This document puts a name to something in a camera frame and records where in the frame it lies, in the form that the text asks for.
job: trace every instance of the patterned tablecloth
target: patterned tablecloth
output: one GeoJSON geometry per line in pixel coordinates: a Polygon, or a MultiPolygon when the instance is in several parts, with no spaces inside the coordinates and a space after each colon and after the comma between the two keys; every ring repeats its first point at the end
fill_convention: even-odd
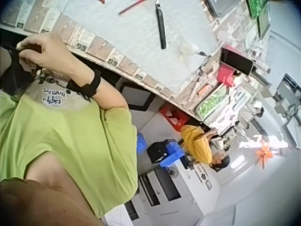
{"type": "MultiPolygon", "coordinates": [[[[0,27],[19,34],[30,35],[33,33],[56,32],[59,33],[63,41],[67,44],[70,51],[86,58],[98,65],[108,68],[115,73],[133,81],[163,99],[179,107],[189,115],[198,118],[194,113],[194,108],[210,93],[217,85],[216,76],[219,68],[220,48],[207,64],[202,67],[202,85],[207,83],[211,86],[202,96],[195,95],[188,102],[192,89],[199,78],[199,72],[190,77],[181,88],[179,93],[174,93],[154,80],[147,73],[139,68],[125,55],[121,54],[109,40],[104,40],[88,32],[70,18],[62,15],[54,4],[57,0],[15,0],[6,10],[7,13],[1,16],[0,27]]],[[[201,0],[200,4],[211,23],[212,30],[217,38],[219,31],[227,31],[237,40],[232,46],[247,54],[265,54],[267,39],[259,41],[257,33],[255,44],[250,49],[246,49],[245,40],[248,32],[253,26],[257,26],[256,20],[250,18],[246,0],[234,7],[223,18],[216,18],[212,13],[206,0],[201,0]]]]}

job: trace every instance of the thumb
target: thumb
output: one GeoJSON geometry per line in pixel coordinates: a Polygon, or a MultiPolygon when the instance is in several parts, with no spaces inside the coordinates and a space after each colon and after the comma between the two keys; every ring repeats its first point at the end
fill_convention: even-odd
{"type": "Polygon", "coordinates": [[[31,61],[34,64],[37,64],[39,66],[42,66],[42,62],[43,62],[43,55],[41,53],[38,53],[37,51],[34,51],[32,49],[25,49],[22,50],[19,53],[19,57],[23,58],[25,60],[31,61]]]}

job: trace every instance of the lime green shirt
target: lime green shirt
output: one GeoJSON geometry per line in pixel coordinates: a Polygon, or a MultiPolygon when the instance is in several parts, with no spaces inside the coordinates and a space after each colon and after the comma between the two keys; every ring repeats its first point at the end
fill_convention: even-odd
{"type": "Polygon", "coordinates": [[[127,109],[104,111],[65,85],[42,75],[18,103],[0,91],[0,178],[24,178],[54,152],[100,218],[137,190],[136,129],[127,109]]]}

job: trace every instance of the finger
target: finger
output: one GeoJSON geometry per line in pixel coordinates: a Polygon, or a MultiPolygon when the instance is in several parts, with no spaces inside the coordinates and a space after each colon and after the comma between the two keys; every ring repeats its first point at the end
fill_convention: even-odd
{"type": "Polygon", "coordinates": [[[16,46],[16,49],[21,51],[28,45],[38,45],[42,46],[47,39],[46,34],[34,34],[31,36],[28,36],[23,41],[19,42],[16,46]]]}
{"type": "Polygon", "coordinates": [[[43,55],[32,49],[25,49],[19,53],[19,57],[41,66],[43,55]]]}

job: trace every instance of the white paper sheet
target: white paper sheet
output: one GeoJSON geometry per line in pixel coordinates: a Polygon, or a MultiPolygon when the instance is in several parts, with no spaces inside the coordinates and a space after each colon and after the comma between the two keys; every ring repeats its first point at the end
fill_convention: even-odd
{"type": "Polygon", "coordinates": [[[179,61],[180,42],[195,43],[210,54],[216,38],[199,0],[161,0],[167,48],[161,49],[155,0],[147,0],[122,16],[118,12],[136,0],[61,0],[57,8],[95,35],[104,38],[151,77],[174,92],[204,62],[202,56],[179,61]]]}

